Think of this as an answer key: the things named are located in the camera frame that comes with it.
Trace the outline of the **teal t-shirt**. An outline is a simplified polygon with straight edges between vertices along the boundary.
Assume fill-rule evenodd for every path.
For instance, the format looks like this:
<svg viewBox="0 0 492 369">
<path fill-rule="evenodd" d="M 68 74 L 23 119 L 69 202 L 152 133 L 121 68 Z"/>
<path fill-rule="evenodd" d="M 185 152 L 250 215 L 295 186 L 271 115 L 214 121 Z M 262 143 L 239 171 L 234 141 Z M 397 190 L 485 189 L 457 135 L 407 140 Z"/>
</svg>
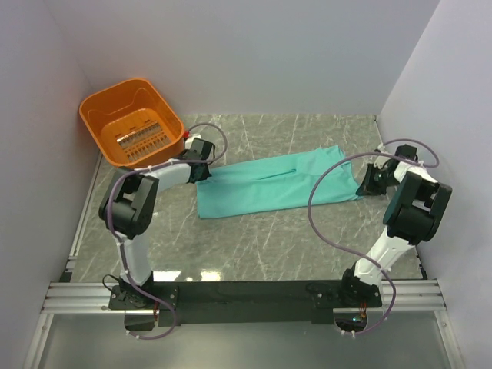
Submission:
<svg viewBox="0 0 492 369">
<path fill-rule="evenodd" d="M 198 217 L 302 208 L 319 177 L 345 159 L 339 146 L 214 168 L 197 184 Z"/>
</svg>

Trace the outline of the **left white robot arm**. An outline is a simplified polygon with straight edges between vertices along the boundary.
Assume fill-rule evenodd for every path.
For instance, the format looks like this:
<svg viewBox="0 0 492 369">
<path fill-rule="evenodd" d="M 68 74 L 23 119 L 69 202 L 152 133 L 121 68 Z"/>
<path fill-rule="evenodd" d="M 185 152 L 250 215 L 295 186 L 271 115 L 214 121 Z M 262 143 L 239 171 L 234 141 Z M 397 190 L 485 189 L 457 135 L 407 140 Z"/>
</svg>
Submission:
<svg viewBox="0 0 492 369">
<path fill-rule="evenodd" d="M 175 158 L 146 168 L 116 169 L 98 216 L 112 233 L 118 248 L 121 273 L 118 283 L 127 288 L 126 299 L 133 307 L 148 307 L 154 298 L 149 284 L 153 271 L 148 260 L 146 232 L 152 221 L 157 195 L 177 185 L 194 184 L 211 176 L 215 144 L 193 136 Z"/>
</svg>

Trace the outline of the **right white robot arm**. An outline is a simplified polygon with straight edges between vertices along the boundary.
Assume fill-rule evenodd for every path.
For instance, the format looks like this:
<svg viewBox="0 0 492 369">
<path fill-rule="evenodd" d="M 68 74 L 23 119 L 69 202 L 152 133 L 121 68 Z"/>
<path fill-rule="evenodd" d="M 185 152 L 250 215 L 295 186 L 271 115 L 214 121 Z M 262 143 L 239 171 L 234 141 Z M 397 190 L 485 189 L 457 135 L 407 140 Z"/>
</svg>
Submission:
<svg viewBox="0 0 492 369">
<path fill-rule="evenodd" d="M 452 195 L 451 186 L 429 175 L 412 145 L 400 145 L 394 158 L 380 155 L 369 164 L 357 195 L 385 195 L 389 187 L 396 192 L 384 213 L 384 230 L 367 257 L 344 272 L 337 288 L 338 300 L 345 306 L 365 304 L 379 295 L 381 272 L 434 237 Z"/>
</svg>

